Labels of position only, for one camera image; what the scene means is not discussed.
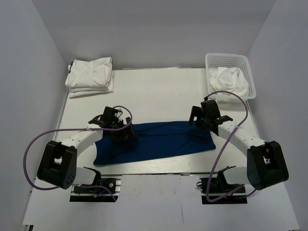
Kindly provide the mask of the blue t shirt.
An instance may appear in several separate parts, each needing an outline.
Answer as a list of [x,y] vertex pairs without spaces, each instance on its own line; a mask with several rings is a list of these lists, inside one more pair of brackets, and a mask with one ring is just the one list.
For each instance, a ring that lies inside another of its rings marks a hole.
[[135,124],[137,137],[116,142],[106,136],[96,142],[95,166],[175,157],[216,149],[211,133],[188,126],[187,121]]

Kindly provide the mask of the white t shirt stack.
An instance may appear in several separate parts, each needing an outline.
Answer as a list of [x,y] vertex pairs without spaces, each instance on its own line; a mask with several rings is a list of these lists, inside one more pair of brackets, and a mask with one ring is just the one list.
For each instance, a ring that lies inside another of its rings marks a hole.
[[68,66],[65,85],[68,97],[112,93],[114,91],[114,72],[111,57],[94,61],[74,60]]

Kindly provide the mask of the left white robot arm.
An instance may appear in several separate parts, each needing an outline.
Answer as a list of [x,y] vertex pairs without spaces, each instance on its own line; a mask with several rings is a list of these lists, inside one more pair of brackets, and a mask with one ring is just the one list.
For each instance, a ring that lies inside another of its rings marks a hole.
[[77,158],[104,135],[120,140],[134,135],[132,117],[127,117],[124,123],[117,114],[98,115],[88,122],[94,125],[93,128],[77,129],[74,135],[65,140],[48,142],[37,171],[38,179],[62,189],[68,189],[71,185],[85,185],[91,192],[97,192],[102,186],[99,172],[78,167]]

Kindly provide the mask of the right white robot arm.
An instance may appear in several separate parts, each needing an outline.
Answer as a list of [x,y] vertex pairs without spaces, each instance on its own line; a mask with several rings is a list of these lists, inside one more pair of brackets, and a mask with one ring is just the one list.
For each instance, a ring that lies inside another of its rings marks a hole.
[[260,191],[289,179],[280,144],[254,137],[231,117],[221,115],[216,101],[206,100],[200,106],[193,106],[189,125],[228,140],[246,157],[245,167],[226,167],[218,172],[216,179],[221,191],[228,192],[236,185],[246,184]]

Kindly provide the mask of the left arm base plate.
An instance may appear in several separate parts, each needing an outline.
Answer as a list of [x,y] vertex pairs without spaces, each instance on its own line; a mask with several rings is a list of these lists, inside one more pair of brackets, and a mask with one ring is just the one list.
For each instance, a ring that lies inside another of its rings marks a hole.
[[114,203],[117,201],[121,187],[121,176],[104,176],[94,183],[95,187],[73,185],[70,202]]

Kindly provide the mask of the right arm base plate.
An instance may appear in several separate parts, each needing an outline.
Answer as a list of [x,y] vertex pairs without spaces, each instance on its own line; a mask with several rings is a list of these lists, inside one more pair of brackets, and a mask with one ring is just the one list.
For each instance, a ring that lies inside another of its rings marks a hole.
[[[206,187],[207,187],[208,177],[200,178],[196,183],[196,187],[201,190],[201,199],[203,205],[232,205],[232,204],[247,204],[246,190],[245,187],[241,187],[239,190],[233,194],[226,195],[220,200],[215,202],[209,202],[206,198]],[[238,184],[227,185],[225,188],[221,185],[221,180],[213,177],[209,188],[209,199],[214,200],[216,197],[222,196],[229,191],[232,191],[239,187]]]

